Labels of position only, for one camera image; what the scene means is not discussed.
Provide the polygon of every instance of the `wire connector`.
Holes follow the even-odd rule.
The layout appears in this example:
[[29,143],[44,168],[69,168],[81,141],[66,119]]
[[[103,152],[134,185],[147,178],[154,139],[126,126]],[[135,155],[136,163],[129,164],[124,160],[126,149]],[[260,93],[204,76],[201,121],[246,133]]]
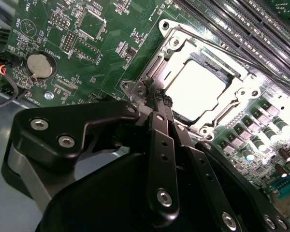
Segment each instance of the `wire connector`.
[[5,51],[0,53],[0,63],[14,69],[23,63],[23,58]]

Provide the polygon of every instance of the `screw hole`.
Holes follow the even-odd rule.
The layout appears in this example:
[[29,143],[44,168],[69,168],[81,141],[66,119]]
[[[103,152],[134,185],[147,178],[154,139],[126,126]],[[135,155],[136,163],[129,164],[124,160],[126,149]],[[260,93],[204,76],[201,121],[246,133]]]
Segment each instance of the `screw hole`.
[[161,158],[162,158],[164,161],[168,161],[168,160],[169,160],[169,158],[168,158],[166,155],[164,155],[164,154],[161,155]]
[[200,159],[201,164],[205,164],[205,161],[203,159]]
[[209,181],[213,181],[213,178],[211,177],[210,174],[206,174],[205,176],[206,176],[206,178],[207,178]]
[[256,97],[256,96],[258,95],[258,93],[259,93],[259,92],[255,90],[255,91],[253,91],[253,92],[251,93],[251,95],[252,95],[253,97]]
[[162,25],[162,29],[167,30],[169,29],[169,23],[168,22],[164,22]]

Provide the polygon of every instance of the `dimm slot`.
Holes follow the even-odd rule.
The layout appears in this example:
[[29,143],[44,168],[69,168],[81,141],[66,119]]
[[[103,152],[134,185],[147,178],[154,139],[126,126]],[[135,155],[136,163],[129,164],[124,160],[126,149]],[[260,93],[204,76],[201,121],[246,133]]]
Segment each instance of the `dimm slot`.
[[234,11],[237,12],[241,12],[241,16],[252,21],[252,23],[255,24],[255,26],[261,26],[261,31],[266,34],[269,38],[271,38],[272,40],[274,40],[279,46],[283,47],[284,49],[286,49],[286,51],[290,54],[290,43],[288,43],[287,41],[282,41],[278,36],[276,36],[274,33],[272,33],[267,27],[266,25],[264,25],[263,23],[261,24],[261,21],[259,21],[249,10],[247,10],[244,6],[242,6],[237,0],[225,0],[225,4],[223,4],[224,6],[224,10],[226,10],[226,8],[228,10],[226,10],[227,12],[231,12],[231,10],[226,7],[226,4],[229,5],[229,7],[231,7],[232,9],[234,9]]
[[253,14],[259,17],[274,33],[276,31],[279,31],[280,33],[278,33],[277,35],[290,43],[290,28],[288,28],[288,26],[285,25],[277,17],[274,18],[274,14],[269,15],[268,13],[266,13],[265,7],[261,7],[258,3],[252,0],[241,0],[241,3],[249,8]]
[[267,65],[269,68],[273,70],[273,66],[276,67],[274,71],[276,72],[277,75],[282,76],[284,79],[284,76],[288,76],[290,79],[290,69],[288,69],[282,62],[280,62],[278,59],[273,57],[273,55],[270,55],[275,61],[271,60],[269,56],[267,55],[269,52],[265,51],[262,46],[258,43],[254,43],[252,46],[250,44],[250,41],[253,40],[251,37],[246,39],[245,37],[248,37],[247,33],[243,32],[243,30],[239,29],[238,31],[234,30],[232,27],[228,26],[229,28],[227,29],[227,23],[223,22],[221,18],[219,21],[217,20],[219,17],[214,13],[211,12],[211,9],[203,4],[203,8],[201,8],[201,1],[199,1],[198,5],[196,5],[195,1],[191,0],[180,0],[184,1],[185,4],[189,5],[192,9],[199,11],[204,17],[207,18],[207,20],[211,21],[212,23],[216,24],[220,30],[222,30],[226,35],[228,35],[230,38],[232,38],[236,43],[238,43],[243,49],[245,49],[247,52],[253,52],[257,56],[257,59],[260,58],[260,55],[262,58],[266,58],[267,60],[263,60],[263,63]]
[[275,51],[276,54],[279,54],[279,56],[277,57],[290,67],[290,53],[284,49],[287,46],[280,46],[277,43],[279,42],[279,39],[276,38],[276,36],[273,35],[273,37],[270,37],[265,34],[262,29],[259,29],[252,21],[239,14],[238,12],[240,11],[236,11],[236,8],[234,6],[232,6],[231,4],[228,5],[228,3],[226,3],[227,1],[225,3],[221,2],[220,0],[212,1],[222,10],[228,13],[230,17],[236,20],[238,24],[248,28],[249,33],[251,33],[256,39],[258,39],[270,51]]
[[224,33],[222,33],[216,26],[214,26],[211,22],[205,19],[202,15],[197,13],[195,10],[190,9],[189,6],[181,2],[180,0],[174,0],[174,2],[188,14],[190,14],[193,18],[199,21],[201,24],[205,25],[214,35],[216,35],[224,44],[227,45],[232,51],[237,52],[241,55],[242,58],[247,60],[253,60],[254,57],[250,54],[244,52],[239,46],[229,39]]

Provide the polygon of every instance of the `surface-mount component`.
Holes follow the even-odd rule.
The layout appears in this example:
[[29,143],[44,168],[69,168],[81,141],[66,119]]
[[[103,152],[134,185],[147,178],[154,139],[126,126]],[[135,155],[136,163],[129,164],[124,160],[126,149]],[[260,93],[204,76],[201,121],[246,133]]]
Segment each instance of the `surface-mount component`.
[[290,161],[290,155],[287,153],[285,149],[282,149],[282,148],[279,149],[278,153],[286,162]]
[[267,116],[265,116],[263,113],[261,113],[259,110],[257,110],[253,114],[253,116],[263,125],[268,125],[271,122],[271,120]]
[[285,169],[280,164],[275,165],[275,170],[282,178],[284,178],[288,175],[286,173]]
[[222,142],[221,143],[221,148],[224,152],[228,153],[229,155],[232,154],[235,151],[235,148],[232,147],[230,144],[227,142]]
[[48,78],[55,74],[55,59],[46,52],[37,52],[28,56],[27,68],[34,78]]
[[255,123],[253,120],[251,120],[250,118],[245,118],[243,120],[244,125],[249,128],[251,131],[253,132],[258,132],[261,130],[261,127],[258,126],[257,123]]
[[235,131],[244,141],[249,140],[252,137],[251,133],[239,125],[236,127]]
[[279,114],[279,110],[268,102],[265,103],[262,108],[272,116],[277,116]]
[[253,161],[253,160],[255,159],[255,155],[253,155],[253,154],[251,153],[251,151],[248,150],[248,149],[244,149],[244,150],[242,151],[242,155],[245,157],[245,159],[246,159],[247,161]]
[[230,143],[237,148],[240,148],[241,146],[243,146],[245,144],[245,142],[243,140],[239,139],[234,134],[229,135],[228,139],[229,139]]

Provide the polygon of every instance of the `motherboard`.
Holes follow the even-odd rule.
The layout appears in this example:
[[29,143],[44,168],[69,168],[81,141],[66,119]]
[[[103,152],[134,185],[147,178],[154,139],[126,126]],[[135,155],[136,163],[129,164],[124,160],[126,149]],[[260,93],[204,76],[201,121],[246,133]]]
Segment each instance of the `motherboard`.
[[6,51],[23,61],[7,72],[40,107],[141,105],[163,88],[193,141],[273,202],[289,198],[289,94],[198,36],[290,84],[290,28],[253,0],[20,0]]

